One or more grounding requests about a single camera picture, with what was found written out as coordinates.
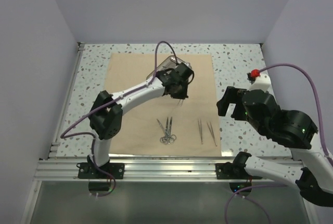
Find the steel instrument tray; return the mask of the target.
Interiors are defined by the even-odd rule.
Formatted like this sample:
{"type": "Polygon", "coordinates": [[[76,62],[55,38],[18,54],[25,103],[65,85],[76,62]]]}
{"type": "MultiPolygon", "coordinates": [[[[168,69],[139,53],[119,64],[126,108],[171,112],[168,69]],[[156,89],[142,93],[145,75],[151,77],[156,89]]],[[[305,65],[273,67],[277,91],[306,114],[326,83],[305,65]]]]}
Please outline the steel instrument tray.
{"type": "Polygon", "coordinates": [[[189,62],[186,62],[179,57],[176,58],[173,55],[168,56],[157,66],[156,79],[159,79],[162,82],[168,80],[170,72],[180,64],[185,64],[189,69],[191,69],[189,62]]]}

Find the steel scalpel handle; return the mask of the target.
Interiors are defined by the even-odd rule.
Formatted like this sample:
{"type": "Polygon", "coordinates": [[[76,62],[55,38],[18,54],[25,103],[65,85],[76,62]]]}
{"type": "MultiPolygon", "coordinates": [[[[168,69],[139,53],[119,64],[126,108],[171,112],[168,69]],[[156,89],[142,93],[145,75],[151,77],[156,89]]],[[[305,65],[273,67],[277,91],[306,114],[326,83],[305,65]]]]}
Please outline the steel scalpel handle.
{"type": "Polygon", "coordinates": [[[217,142],[216,142],[216,138],[215,138],[215,135],[214,135],[214,131],[213,131],[213,127],[212,127],[212,123],[211,122],[207,122],[207,126],[209,128],[209,131],[210,131],[210,134],[212,136],[212,140],[214,142],[214,145],[215,147],[217,147],[217,142]]]}

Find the steel pointed tweezers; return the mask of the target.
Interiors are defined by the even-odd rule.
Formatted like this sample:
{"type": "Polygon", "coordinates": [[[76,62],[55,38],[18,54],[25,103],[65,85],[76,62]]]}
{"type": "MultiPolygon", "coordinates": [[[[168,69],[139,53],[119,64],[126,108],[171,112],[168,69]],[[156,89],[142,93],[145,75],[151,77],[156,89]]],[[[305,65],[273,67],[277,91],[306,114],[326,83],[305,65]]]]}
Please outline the steel pointed tweezers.
{"type": "Polygon", "coordinates": [[[200,142],[201,142],[201,145],[203,145],[203,129],[202,129],[201,119],[198,119],[198,129],[199,129],[199,135],[200,135],[200,142]]]}

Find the beige cloth wrap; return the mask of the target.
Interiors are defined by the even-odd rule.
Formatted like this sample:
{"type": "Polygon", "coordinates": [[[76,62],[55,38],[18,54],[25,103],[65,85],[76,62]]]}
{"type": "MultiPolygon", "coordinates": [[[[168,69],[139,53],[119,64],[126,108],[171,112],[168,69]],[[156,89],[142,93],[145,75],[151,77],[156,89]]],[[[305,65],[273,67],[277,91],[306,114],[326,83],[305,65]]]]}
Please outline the beige cloth wrap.
{"type": "Polygon", "coordinates": [[[195,73],[183,105],[179,107],[179,100],[163,96],[130,110],[122,118],[120,132],[111,140],[110,153],[204,157],[221,155],[212,57],[210,54],[180,54],[179,57],[189,62],[195,73]],[[162,144],[160,138],[163,132],[157,119],[165,126],[170,117],[173,117],[172,134],[177,138],[171,144],[162,144]],[[203,145],[200,142],[198,119],[202,121],[203,145]],[[217,147],[207,122],[212,123],[217,147]]]}

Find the steel ring-handled forceps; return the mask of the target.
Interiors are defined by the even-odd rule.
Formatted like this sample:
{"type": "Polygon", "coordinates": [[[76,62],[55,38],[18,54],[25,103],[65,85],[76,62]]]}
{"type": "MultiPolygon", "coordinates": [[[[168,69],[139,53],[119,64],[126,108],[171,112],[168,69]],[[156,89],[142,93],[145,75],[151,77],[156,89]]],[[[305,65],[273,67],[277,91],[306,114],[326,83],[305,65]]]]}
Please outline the steel ring-handled forceps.
{"type": "Polygon", "coordinates": [[[171,133],[169,132],[169,121],[168,120],[166,121],[167,123],[166,127],[162,125],[159,119],[157,119],[157,123],[163,132],[163,136],[160,138],[160,142],[162,144],[171,144],[173,142],[173,138],[171,133]]]}
{"type": "Polygon", "coordinates": [[[177,138],[175,134],[172,134],[172,123],[173,123],[173,117],[170,117],[170,119],[168,118],[166,122],[166,132],[168,134],[166,140],[168,144],[173,143],[177,138]]]}

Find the steel ring-handled scissors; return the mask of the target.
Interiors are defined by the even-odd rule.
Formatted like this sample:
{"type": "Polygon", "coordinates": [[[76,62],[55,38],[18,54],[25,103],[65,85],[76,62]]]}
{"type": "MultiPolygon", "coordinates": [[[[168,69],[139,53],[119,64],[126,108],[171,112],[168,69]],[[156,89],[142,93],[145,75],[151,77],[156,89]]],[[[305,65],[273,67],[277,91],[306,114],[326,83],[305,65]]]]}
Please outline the steel ring-handled scissors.
{"type": "Polygon", "coordinates": [[[161,121],[160,120],[157,120],[158,123],[159,123],[159,126],[160,128],[162,129],[163,133],[164,133],[164,136],[162,136],[160,138],[160,142],[162,144],[169,144],[170,142],[170,135],[169,135],[169,118],[166,119],[166,123],[165,123],[165,126],[162,125],[161,121]]]}

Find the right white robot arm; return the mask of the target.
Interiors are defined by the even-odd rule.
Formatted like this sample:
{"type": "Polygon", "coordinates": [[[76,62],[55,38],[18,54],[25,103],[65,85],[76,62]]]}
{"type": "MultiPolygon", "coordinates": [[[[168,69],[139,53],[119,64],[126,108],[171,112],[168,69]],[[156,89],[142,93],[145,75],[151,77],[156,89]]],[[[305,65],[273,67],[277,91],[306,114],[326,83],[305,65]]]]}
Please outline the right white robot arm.
{"type": "Polygon", "coordinates": [[[307,201],[332,207],[332,166],[321,146],[318,128],[313,120],[298,110],[283,110],[272,94],[262,90],[227,87],[217,102],[219,116],[225,116],[235,104],[232,118],[246,121],[261,136],[290,149],[292,158],[303,168],[264,161],[247,152],[239,152],[222,171],[236,179],[261,177],[295,188],[307,201]]]}

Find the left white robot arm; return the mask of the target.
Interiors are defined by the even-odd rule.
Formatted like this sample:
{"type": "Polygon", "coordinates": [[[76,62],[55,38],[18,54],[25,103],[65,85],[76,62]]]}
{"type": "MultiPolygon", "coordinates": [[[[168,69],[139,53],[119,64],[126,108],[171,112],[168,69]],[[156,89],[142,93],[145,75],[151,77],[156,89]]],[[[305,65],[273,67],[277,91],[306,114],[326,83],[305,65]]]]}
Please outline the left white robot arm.
{"type": "Polygon", "coordinates": [[[169,95],[174,99],[186,99],[194,71],[187,63],[174,68],[154,71],[148,79],[130,89],[113,94],[100,92],[89,116],[89,125],[94,131],[91,153],[85,163],[78,163],[80,179],[106,179],[119,163],[112,164],[109,158],[111,140],[121,130],[122,118],[133,108],[158,97],[169,95]]]}

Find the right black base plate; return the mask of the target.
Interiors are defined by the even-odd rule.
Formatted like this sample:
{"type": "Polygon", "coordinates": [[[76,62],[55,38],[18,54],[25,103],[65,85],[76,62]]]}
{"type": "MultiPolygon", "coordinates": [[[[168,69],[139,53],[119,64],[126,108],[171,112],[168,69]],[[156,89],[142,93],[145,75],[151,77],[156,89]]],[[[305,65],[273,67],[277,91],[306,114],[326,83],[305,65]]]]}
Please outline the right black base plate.
{"type": "Polygon", "coordinates": [[[232,162],[216,163],[216,178],[219,180],[249,179],[251,176],[245,171],[246,162],[249,157],[251,157],[251,154],[246,152],[239,152],[232,162]]]}

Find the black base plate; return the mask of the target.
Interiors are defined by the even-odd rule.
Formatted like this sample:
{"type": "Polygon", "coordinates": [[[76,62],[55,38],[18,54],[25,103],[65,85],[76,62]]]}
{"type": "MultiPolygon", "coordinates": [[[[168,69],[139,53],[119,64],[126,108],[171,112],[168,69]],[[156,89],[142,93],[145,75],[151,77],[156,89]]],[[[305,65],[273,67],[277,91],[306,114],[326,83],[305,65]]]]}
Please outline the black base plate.
{"type": "Polygon", "coordinates": [[[115,179],[123,179],[125,172],[124,163],[108,162],[99,168],[96,168],[90,157],[87,157],[86,162],[77,163],[79,179],[107,179],[110,178],[107,174],[112,175],[115,179]]]}
{"type": "Polygon", "coordinates": [[[219,180],[249,179],[251,176],[245,171],[246,162],[249,157],[251,157],[251,154],[246,152],[239,152],[232,162],[216,163],[216,178],[219,180]]]}

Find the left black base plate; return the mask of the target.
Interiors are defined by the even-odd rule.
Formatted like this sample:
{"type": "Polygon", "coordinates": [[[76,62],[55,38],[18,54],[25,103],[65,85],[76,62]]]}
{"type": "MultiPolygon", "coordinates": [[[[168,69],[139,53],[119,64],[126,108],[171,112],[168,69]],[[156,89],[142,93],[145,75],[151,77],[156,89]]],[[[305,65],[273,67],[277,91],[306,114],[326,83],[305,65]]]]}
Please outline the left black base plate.
{"type": "Polygon", "coordinates": [[[115,179],[123,179],[125,172],[124,163],[108,162],[99,168],[96,168],[90,157],[87,157],[86,162],[77,163],[79,179],[107,179],[110,178],[107,174],[112,175],[115,179]]]}

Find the aluminium mounting rail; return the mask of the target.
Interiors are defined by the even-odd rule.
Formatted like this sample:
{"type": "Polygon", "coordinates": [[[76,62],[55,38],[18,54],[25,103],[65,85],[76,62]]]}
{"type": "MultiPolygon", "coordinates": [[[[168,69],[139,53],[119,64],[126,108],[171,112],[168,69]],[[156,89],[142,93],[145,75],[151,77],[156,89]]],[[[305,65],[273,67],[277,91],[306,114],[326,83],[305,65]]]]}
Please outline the aluminium mounting rail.
{"type": "MultiPolygon", "coordinates": [[[[33,177],[35,181],[78,182],[77,163],[82,157],[41,160],[33,177]]],[[[111,156],[112,163],[123,163],[119,182],[222,182],[215,164],[233,161],[232,157],[111,156]]]]}

